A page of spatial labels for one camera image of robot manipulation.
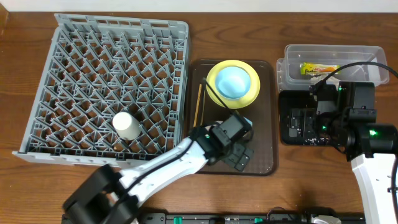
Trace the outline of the light blue bowl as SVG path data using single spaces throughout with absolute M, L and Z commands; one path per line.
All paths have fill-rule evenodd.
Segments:
M 251 78 L 242 68 L 226 67 L 218 72 L 215 87 L 223 97 L 237 100 L 250 90 Z

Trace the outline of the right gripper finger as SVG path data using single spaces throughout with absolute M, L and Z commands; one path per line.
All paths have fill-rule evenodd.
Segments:
M 301 136 L 301 110 L 293 108 L 289 115 L 289 136 L 291 138 L 298 138 Z
M 305 109 L 302 111 L 303 118 L 302 118 L 302 136 L 303 137 L 314 137 L 315 132 L 313 130 L 313 121 L 315 116 L 314 109 Z

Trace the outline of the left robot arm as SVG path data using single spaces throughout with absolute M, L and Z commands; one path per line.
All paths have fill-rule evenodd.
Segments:
M 143 165 L 116 172 L 96 169 L 63 203 L 72 223 L 132 223 L 142 204 L 158 191 L 205 165 L 223 161 L 241 172 L 253 151 L 252 122 L 233 112 L 222 123 L 197 126 L 170 151 Z

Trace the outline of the white napkin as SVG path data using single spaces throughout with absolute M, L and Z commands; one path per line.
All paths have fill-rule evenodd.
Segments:
M 314 76 L 314 77 L 312 77 L 312 78 L 310 79 L 310 83 L 314 85 L 314 84 L 318 83 L 319 81 L 322 81 L 322 80 L 323 80 L 324 78 L 326 78 L 327 76 L 328 76 L 328 74 L 323 74 L 323 75 Z M 326 81 L 326 84 L 338 86 L 338 85 L 339 85 L 339 82 L 340 82 L 339 79 L 337 79 L 337 78 L 335 78 L 335 77 L 330 77 L 330 78 Z

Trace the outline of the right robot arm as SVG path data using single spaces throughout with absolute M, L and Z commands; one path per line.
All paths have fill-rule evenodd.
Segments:
M 372 82 L 279 94 L 282 142 L 330 146 L 351 164 L 366 223 L 397 223 L 397 128 L 378 124 Z

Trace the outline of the white paper cup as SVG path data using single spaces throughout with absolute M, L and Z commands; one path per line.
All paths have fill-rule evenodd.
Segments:
M 119 137 L 123 140 L 135 140 L 141 133 L 139 130 L 139 121 L 128 112 L 117 113 L 112 120 Z

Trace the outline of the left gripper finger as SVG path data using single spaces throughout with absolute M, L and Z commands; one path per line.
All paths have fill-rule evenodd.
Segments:
M 246 163 L 245 150 L 246 148 L 242 144 L 233 144 L 231 150 L 222 161 L 230 167 L 244 167 Z
M 238 161 L 235 165 L 235 169 L 238 170 L 239 172 L 242 172 L 245 167 L 248 165 L 250 159 L 252 158 L 252 155 L 254 154 L 254 151 L 251 149 L 246 149 L 242 154 L 238 157 Z

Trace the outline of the pink white bowl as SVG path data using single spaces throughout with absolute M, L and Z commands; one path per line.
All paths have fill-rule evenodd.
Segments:
M 240 139 L 252 130 L 252 121 L 242 116 L 230 116 L 218 127 L 230 139 Z

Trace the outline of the rice food waste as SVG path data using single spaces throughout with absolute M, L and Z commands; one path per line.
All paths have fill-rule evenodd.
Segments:
M 316 132 L 314 137 L 303 137 L 302 130 L 300 137 L 291 138 L 289 136 L 289 127 L 288 127 L 287 137 L 285 138 L 286 144 L 299 145 L 299 146 L 326 146 L 328 142 L 329 139 L 320 137 Z

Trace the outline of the green snack wrapper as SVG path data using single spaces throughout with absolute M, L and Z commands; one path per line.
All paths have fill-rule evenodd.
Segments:
M 340 68 L 340 65 L 326 65 L 304 62 L 300 64 L 300 74 L 310 76 L 323 75 L 334 72 L 338 68 Z

